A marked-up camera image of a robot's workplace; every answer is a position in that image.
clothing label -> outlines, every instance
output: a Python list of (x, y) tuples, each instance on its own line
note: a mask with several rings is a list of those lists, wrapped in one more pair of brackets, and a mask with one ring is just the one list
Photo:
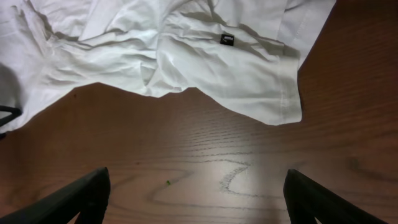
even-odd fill
[(220, 44), (233, 46), (234, 45), (234, 36), (222, 34), (221, 35)]

wood grain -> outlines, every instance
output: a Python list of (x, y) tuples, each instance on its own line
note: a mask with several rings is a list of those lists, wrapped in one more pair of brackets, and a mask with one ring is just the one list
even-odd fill
[(300, 69), (296, 124), (266, 126), (196, 89), (73, 90), (0, 141), (0, 216), (107, 166), (104, 223), (289, 223), (294, 168), (398, 223), (397, 37), (397, 1), (338, 1)]

white t-shirt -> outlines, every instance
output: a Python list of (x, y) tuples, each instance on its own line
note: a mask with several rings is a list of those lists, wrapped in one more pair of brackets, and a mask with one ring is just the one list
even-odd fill
[[(266, 124), (300, 121), (297, 70), (334, 2), (4, 1), (0, 63), (22, 94), (0, 105), (24, 113), (0, 133), (95, 82), (154, 97), (196, 87)], [(220, 44), (223, 34), (233, 46)]]

